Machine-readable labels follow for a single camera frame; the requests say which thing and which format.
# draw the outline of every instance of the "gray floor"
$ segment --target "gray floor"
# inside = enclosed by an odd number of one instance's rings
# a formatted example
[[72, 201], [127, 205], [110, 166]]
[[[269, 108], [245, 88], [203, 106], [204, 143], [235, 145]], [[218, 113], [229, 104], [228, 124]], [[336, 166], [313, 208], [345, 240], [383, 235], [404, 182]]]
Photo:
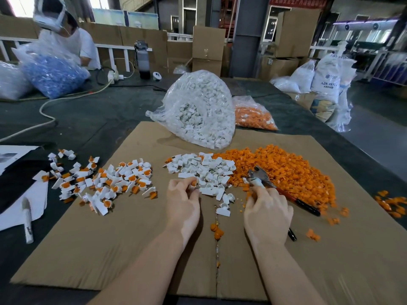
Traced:
[[354, 107], [343, 136], [407, 182], [407, 100], [355, 82], [348, 101]]

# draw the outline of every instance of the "workbench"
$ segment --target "workbench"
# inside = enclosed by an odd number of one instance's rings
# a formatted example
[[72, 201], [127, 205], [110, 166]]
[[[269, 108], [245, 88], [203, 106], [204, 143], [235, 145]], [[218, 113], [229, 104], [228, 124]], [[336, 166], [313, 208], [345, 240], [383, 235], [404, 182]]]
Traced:
[[[118, 83], [118, 85], [133, 85], [133, 87], [108, 87], [101, 93], [77, 100], [51, 103], [44, 112], [56, 117], [58, 120], [56, 124], [34, 129], [8, 140], [6, 144], [41, 147], [26, 155], [26, 159], [46, 159], [50, 152], [65, 148], [74, 150], [78, 154], [79, 162], [87, 160], [92, 155], [100, 156], [100, 162], [103, 165], [140, 121], [150, 120], [145, 116], [145, 112], [154, 111], [161, 106], [165, 92], [157, 91], [151, 86], [134, 86], [152, 84], [167, 89], [177, 77], [170, 75], [161, 82], [146, 83], [135, 73], [130, 79]], [[226, 78], [225, 81], [232, 95], [246, 93], [264, 105], [271, 112], [279, 129], [278, 133], [314, 137], [369, 194], [374, 195], [377, 191], [385, 189], [392, 196], [407, 196], [407, 186], [399, 177], [316, 119], [309, 111], [270, 83], [231, 78]], [[92, 89], [96, 86], [93, 81], [85, 88]], [[46, 119], [38, 113], [38, 109], [44, 102], [45, 100], [0, 102], [0, 137], [45, 122]], [[0, 300], [2, 304], [85, 304], [96, 294], [94, 291], [20, 286], [9, 283], [21, 264], [69, 207], [68, 204], [59, 201], [58, 194], [58, 191], [48, 191], [47, 209], [42, 218], [33, 222], [34, 243], [25, 244], [21, 226], [0, 232]], [[405, 218], [404, 216], [397, 221], [406, 228]], [[186, 302], [184, 298], [180, 299], [180, 303]], [[174, 303], [172, 297], [169, 297], [168, 301]], [[219, 300], [201, 302], [222, 303]]]

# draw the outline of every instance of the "hand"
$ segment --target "hand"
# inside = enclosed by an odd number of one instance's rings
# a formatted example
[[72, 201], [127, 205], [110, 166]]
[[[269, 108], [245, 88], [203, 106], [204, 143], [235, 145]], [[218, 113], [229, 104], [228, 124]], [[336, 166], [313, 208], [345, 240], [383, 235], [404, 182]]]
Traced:
[[171, 180], [167, 190], [167, 226], [181, 230], [184, 248], [195, 231], [201, 215], [199, 190], [195, 189], [189, 198], [187, 194], [188, 186], [196, 180], [194, 176], [183, 180]]
[[253, 250], [259, 243], [284, 245], [293, 218], [293, 207], [274, 188], [253, 187], [257, 200], [249, 197], [244, 213], [245, 230]]

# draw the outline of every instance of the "person wearing headset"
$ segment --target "person wearing headset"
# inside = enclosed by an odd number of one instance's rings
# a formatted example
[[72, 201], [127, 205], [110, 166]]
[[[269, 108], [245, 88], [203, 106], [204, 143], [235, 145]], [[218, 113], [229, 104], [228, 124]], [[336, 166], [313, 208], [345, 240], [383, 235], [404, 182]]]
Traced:
[[41, 27], [38, 39], [58, 43], [81, 60], [87, 69], [99, 69], [92, 36], [80, 28], [64, 0], [35, 0], [33, 20]]
[[[178, 259], [201, 215], [199, 190], [189, 191], [196, 177], [171, 180], [167, 190], [166, 227], [134, 263], [88, 305], [162, 304]], [[273, 305], [326, 305], [284, 246], [293, 207], [275, 189], [254, 187], [244, 226]]]

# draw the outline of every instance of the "left hand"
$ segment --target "left hand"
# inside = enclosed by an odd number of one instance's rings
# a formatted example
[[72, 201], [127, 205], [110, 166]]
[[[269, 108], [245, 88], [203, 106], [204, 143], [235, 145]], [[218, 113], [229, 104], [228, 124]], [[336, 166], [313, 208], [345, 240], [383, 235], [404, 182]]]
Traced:
[[188, 186], [196, 177], [183, 180], [170, 180], [167, 190], [167, 227], [180, 229], [184, 248], [195, 231], [201, 210], [199, 207], [199, 190], [195, 189], [188, 197]]

